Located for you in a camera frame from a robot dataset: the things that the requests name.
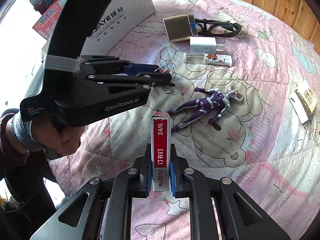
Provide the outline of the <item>person's left hand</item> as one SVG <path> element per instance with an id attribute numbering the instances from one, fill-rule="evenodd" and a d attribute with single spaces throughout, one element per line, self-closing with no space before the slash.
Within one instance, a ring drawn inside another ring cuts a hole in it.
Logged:
<path id="1" fill-rule="evenodd" d="M 81 145 L 84 130 L 84 127 L 66 126 L 61 132 L 58 132 L 47 116 L 31 122 L 33 138 L 44 146 L 55 149 L 62 156 L 71 155 L 77 151 Z"/>

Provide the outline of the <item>dark sleeved left forearm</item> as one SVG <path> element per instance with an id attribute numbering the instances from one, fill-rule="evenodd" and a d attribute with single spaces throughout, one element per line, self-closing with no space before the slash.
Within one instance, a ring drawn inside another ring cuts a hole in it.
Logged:
<path id="1" fill-rule="evenodd" d="M 44 152 L 44 145 L 31 136 L 31 124 L 23 123 L 20 111 L 7 109 L 1 115 L 1 179 L 13 168 L 27 163 L 33 152 Z"/>

